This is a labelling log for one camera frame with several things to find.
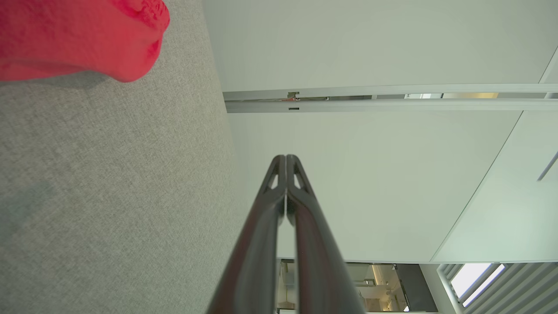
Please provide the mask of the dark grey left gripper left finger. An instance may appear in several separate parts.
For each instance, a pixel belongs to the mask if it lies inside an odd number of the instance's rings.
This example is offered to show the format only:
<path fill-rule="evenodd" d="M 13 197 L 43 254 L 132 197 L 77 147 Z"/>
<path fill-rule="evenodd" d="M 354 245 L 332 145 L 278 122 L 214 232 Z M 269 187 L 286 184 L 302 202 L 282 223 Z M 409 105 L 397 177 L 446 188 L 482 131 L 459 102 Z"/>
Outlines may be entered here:
<path fill-rule="evenodd" d="M 278 227 L 285 214 L 286 157 L 273 158 L 225 271 L 209 314 L 273 314 L 278 279 Z"/>

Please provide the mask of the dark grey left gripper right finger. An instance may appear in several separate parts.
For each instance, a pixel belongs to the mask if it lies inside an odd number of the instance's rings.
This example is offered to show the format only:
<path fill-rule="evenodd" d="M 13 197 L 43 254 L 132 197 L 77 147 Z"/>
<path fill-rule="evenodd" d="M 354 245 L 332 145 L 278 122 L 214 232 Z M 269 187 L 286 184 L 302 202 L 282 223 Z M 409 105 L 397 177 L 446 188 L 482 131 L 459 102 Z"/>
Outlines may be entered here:
<path fill-rule="evenodd" d="M 347 272 L 300 159 L 286 157 L 286 213 L 296 233 L 299 314 L 363 314 Z"/>

